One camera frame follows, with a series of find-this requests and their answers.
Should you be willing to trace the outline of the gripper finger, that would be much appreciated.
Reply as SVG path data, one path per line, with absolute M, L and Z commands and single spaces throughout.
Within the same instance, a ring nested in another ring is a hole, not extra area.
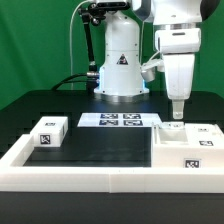
M 182 100 L 173 100 L 172 107 L 173 107 L 173 118 L 182 119 L 184 111 L 184 102 Z

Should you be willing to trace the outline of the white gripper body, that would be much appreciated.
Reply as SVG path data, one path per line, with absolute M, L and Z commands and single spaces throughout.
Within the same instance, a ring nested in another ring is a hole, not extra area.
M 157 30 L 155 47 L 164 65 L 168 98 L 188 99 L 192 89 L 195 53 L 201 45 L 199 28 Z

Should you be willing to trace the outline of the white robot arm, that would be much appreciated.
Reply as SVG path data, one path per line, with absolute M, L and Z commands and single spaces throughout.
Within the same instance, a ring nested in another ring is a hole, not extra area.
M 144 94 L 144 82 L 165 73 L 173 117 L 181 119 L 190 97 L 195 53 L 201 45 L 198 23 L 208 19 L 221 0 L 95 0 L 107 10 L 106 59 L 100 68 L 100 86 L 95 92 L 113 101 Z M 124 16 L 120 3 L 131 6 L 135 15 L 154 25 L 154 46 L 158 59 L 139 62 L 139 27 Z

